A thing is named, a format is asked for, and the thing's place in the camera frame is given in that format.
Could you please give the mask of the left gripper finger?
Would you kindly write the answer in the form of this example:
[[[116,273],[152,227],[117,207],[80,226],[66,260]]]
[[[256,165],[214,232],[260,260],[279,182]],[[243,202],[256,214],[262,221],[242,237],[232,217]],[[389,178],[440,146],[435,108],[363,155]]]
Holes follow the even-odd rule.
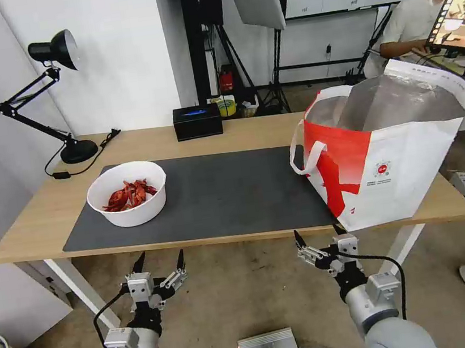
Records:
[[[143,272],[145,257],[146,253],[142,251],[141,255],[135,261],[131,272],[125,275],[125,280],[122,283],[122,289],[126,289],[129,286],[129,282],[146,280],[146,274]]]
[[[184,251],[181,248],[179,250],[178,259],[176,263],[176,269],[174,272],[169,274],[161,283],[160,283],[160,291],[161,297],[171,297],[174,296],[176,291],[181,287],[181,285],[187,279],[187,272],[185,268],[185,260],[184,260]]]

